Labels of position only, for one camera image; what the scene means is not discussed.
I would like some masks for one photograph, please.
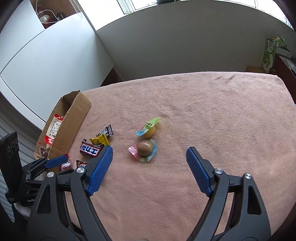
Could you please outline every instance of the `white cabinet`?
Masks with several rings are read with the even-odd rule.
[[[13,56],[44,31],[30,3],[24,0],[11,15],[0,33],[0,73]]]
[[[31,111],[7,86],[7,84],[0,77],[0,91],[9,101],[9,103],[18,110],[27,120],[37,126],[39,129],[43,129],[45,121],[39,118],[33,111]]]
[[[97,88],[114,63],[82,13],[36,36],[7,64],[1,78],[42,120],[74,90]]]

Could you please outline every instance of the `camera lens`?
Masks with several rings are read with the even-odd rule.
[[[11,158],[12,151],[10,147],[7,148],[7,154],[8,154],[8,157]]]
[[[11,151],[14,154],[15,153],[15,143],[11,142]]]

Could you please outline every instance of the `red candy wrapper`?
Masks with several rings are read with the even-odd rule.
[[[48,130],[46,132],[46,135],[44,137],[44,142],[48,145],[52,145],[52,142],[54,141],[54,138],[57,135],[57,132],[59,130],[59,127],[61,126],[61,123],[63,121],[63,118],[60,117],[58,114],[54,115],[54,118],[52,119]]]
[[[63,163],[63,164],[61,164],[60,166],[59,166],[59,170],[61,171],[61,172],[63,172],[63,171],[65,171],[65,170],[68,170],[68,169],[71,169],[72,168],[72,164],[71,164],[71,161],[70,161],[70,156],[68,155],[68,154],[65,154],[65,156],[67,156],[68,157],[68,161],[67,162],[65,162],[65,163]]]

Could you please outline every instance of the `candy wrapper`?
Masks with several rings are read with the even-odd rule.
[[[83,156],[87,155],[87,156],[90,156],[90,157],[96,157],[101,152],[103,147],[104,147],[104,145],[88,144],[83,140],[82,143],[81,143],[79,152]]]
[[[39,154],[47,159],[48,151],[44,146],[41,145],[41,142],[39,142]]]
[[[48,145],[52,145],[52,142],[54,141],[54,138],[57,135],[57,132],[59,130],[59,127],[61,126],[61,123],[63,121],[63,118],[60,117],[58,114],[54,115],[54,118],[52,119],[48,130],[46,132],[46,135],[44,137],[44,142]]]
[[[137,147],[138,147],[138,144],[139,144],[140,142],[138,142],[138,143],[136,143],[136,144],[134,144],[134,145],[132,145],[131,147],[128,148],[128,150],[130,151],[130,153],[132,153],[132,155],[133,155],[135,158],[137,158],[139,161],[141,161],[141,162],[148,162],[148,161],[150,161],[151,158],[154,156],[156,150],[157,150],[157,146],[156,146],[156,144],[155,144],[155,141],[152,140],[152,139],[149,139],[149,140],[150,140],[150,141],[152,142],[152,144],[153,144],[153,150],[152,150],[152,153],[151,153],[149,156],[142,157],[142,156],[140,156],[140,154],[138,153],[138,151],[137,151]]]
[[[59,166],[59,170],[61,172],[65,171],[65,170],[68,170],[68,169],[71,169],[72,168],[72,164],[71,164],[71,161],[69,160],[70,156],[68,154],[65,154],[67,157],[68,157],[68,161],[66,161],[65,163],[61,164]]]
[[[104,128],[104,130],[102,130],[99,134],[96,135],[96,137],[102,135],[102,134],[105,134],[107,138],[113,136],[113,130],[112,130],[112,127],[111,125],[108,125]]]
[[[146,124],[143,125],[141,127],[141,129],[136,132],[136,135],[137,136],[144,135],[147,131],[150,130],[151,127],[153,127],[154,125],[156,125],[156,123],[158,122],[159,119],[160,119],[160,117],[156,117],[156,118],[154,118],[152,120],[147,121]]]
[[[83,161],[80,161],[80,160],[77,160],[76,165],[77,165],[77,168],[80,168],[80,167],[85,167],[87,165],[87,163],[83,162]]]
[[[110,143],[107,139],[107,136],[105,134],[102,134],[96,138],[91,138],[89,139],[91,141],[92,144],[94,145],[101,145],[101,144],[104,144],[104,145],[108,145],[110,146]]]

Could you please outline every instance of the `metal screw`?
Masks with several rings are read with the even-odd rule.
[[[49,172],[48,174],[47,174],[47,177],[53,177],[54,176],[54,173],[53,172]]]
[[[247,179],[251,179],[251,178],[252,178],[252,175],[249,174],[249,173],[246,173],[244,176],[245,176],[245,178],[247,178]]]
[[[215,169],[215,173],[222,174],[223,173],[223,170],[221,168],[216,168]]]
[[[83,173],[83,172],[84,172],[84,168],[83,168],[83,167],[77,168],[76,171],[77,171],[78,173]]]

